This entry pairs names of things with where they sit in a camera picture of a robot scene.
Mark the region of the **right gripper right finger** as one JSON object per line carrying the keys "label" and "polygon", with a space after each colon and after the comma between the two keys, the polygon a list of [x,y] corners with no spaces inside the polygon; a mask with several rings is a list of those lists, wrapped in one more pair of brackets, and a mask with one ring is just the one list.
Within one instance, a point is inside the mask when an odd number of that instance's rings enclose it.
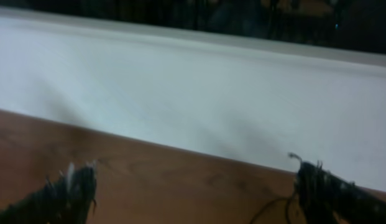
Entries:
{"label": "right gripper right finger", "polygon": [[337,223],[341,218],[348,223],[386,224],[386,202],[295,153],[300,168],[295,176],[294,193],[307,223]]}

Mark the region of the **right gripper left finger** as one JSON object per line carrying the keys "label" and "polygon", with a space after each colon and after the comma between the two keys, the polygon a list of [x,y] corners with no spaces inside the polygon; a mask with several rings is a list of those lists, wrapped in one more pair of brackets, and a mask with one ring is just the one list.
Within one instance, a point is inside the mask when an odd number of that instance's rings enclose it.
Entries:
{"label": "right gripper left finger", "polygon": [[70,163],[66,174],[16,203],[0,210],[0,224],[85,224],[89,212],[95,212],[97,189],[96,161],[79,169]]}

